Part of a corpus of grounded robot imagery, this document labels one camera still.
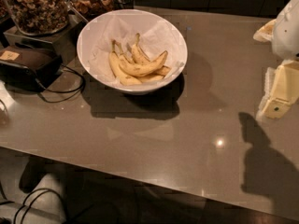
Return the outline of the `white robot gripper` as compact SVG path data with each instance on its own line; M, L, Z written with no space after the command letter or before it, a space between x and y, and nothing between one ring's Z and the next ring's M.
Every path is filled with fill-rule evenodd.
M260 42L271 42L272 50L284 61L276 69L268 67L260 112L269 119L282 118L299 99L299 0L290 0L277 19L253 35Z

